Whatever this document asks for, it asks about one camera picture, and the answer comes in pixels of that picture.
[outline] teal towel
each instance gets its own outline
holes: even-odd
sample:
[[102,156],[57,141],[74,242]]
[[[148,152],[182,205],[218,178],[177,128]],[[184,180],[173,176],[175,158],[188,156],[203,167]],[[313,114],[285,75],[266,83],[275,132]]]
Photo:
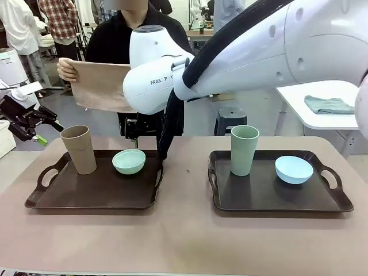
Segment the teal towel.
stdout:
[[304,102],[316,114],[354,114],[354,107],[346,104],[342,99],[306,96]]

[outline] red plaid shirt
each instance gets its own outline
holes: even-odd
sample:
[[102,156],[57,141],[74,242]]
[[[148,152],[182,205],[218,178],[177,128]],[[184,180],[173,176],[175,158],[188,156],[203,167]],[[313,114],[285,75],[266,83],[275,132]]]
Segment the red plaid shirt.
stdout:
[[71,0],[40,0],[41,11],[48,18],[48,31],[54,39],[73,39],[78,11]]

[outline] green cup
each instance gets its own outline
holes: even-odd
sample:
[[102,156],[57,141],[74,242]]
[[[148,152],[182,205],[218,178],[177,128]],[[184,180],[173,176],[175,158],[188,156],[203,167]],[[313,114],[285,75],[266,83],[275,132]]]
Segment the green cup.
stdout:
[[254,152],[259,137],[258,129],[238,125],[231,129],[231,172],[244,177],[251,172]]

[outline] plastic stool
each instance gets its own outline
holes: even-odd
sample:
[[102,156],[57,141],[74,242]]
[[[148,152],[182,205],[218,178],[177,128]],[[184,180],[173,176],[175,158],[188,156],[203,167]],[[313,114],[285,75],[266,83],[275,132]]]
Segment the plastic stool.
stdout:
[[215,136],[225,136],[231,133],[228,127],[247,125],[247,116],[243,109],[236,107],[220,108],[218,110],[216,124],[214,126]]

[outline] gray pants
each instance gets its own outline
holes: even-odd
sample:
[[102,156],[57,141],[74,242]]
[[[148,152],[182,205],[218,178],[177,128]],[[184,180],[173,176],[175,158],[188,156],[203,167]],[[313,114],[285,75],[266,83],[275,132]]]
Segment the gray pants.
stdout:
[[46,74],[45,65],[38,51],[30,55],[19,55],[29,81],[40,82],[43,88],[51,87],[50,80]]

